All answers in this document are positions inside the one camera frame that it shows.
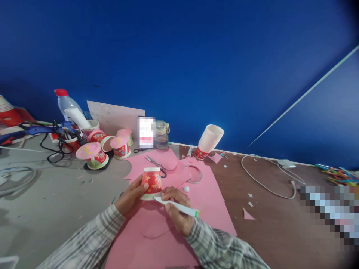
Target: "glass jar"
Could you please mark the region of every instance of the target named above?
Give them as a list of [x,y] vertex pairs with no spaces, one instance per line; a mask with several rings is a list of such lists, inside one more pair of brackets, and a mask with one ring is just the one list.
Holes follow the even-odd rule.
[[169,124],[163,120],[157,120],[155,123],[156,139],[154,145],[157,149],[165,150],[168,148]]

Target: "table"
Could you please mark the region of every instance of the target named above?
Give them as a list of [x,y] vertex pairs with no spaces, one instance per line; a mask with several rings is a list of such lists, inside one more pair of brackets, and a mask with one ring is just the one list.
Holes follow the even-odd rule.
[[[39,146],[43,136],[26,140],[24,148],[46,151]],[[44,146],[55,148],[49,138]],[[137,148],[136,142],[130,148]],[[171,148],[179,157],[179,146]],[[128,161],[112,159],[106,170],[90,171],[83,169],[85,161],[74,156],[50,164],[48,155],[1,149],[1,168],[38,170],[34,182],[23,191],[0,197],[0,257],[19,255],[16,269],[37,267],[128,187],[123,180],[131,170]]]
[[[186,156],[188,149],[180,146],[180,156]],[[331,232],[331,227],[325,225],[313,208],[304,205],[299,193],[292,200],[270,193],[242,168],[243,155],[225,155],[228,159],[222,158],[218,164],[209,158],[204,162],[215,175],[238,237],[248,242],[272,269],[346,268],[352,253],[344,250],[338,234]],[[254,157],[246,157],[243,164],[272,191],[287,197],[293,195],[289,177],[276,165]],[[297,165],[292,171],[306,186],[328,186],[326,176],[315,167]],[[256,220],[245,220],[243,207]]]

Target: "gray table surface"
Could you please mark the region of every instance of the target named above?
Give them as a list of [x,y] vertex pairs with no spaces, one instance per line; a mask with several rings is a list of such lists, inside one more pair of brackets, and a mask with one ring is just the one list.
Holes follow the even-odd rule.
[[[23,147],[46,151],[39,146],[43,136],[26,140]],[[55,149],[49,138],[44,146]],[[180,147],[170,147],[179,158]],[[137,148],[136,141],[130,148]],[[128,187],[124,178],[131,164],[126,160],[112,159],[106,170],[89,171],[74,156],[51,164],[49,154],[1,149],[0,169],[27,166],[38,171],[28,187],[0,197],[0,257],[18,255],[16,269],[36,268]]]

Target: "person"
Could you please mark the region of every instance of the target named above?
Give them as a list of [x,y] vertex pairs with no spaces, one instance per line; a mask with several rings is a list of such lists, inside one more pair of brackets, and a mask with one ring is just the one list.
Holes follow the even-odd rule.
[[[52,253],[37,269],[99,268],[100,260],[127,218],[135,214],[139,199],[148,189],[138,177],[121,197],[104,212],[88,222]],[[174,199],[191,207],[189,197],[174,187],[163,190],[162,200]],[[201,265],[205,268],[269,268],[255,250],[243,240],[224,231],[212,228],[199,218],[182,214],[172,204],[166,211],[176,230],[185,236]]]

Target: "wooden table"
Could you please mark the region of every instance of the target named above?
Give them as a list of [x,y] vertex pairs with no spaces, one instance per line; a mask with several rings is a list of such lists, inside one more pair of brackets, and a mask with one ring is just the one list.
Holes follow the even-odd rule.
[[[188,147],[180,146],[180,156],[187,153]],[[344,250],[339,235],[331,232],[331,226],[325,225],[314,208],[304,205],[299,192],[291,200],[278,197],[245,172],[241,166],[243,155],[225,155],[228,159],[222,158],[218,164],[209,158],[204,162],[213,171],[238,237],[248,242],[272,269],[347,267],[352,253]],[[270,190],[287,197],[293,195],[289,177],[276,165],[253,157],[246,157],[243,164]],[[306,186],[328,186],[326,177],[315,167],[297,165],[292,171]],[[244,219],[243,207],[255,220]]]

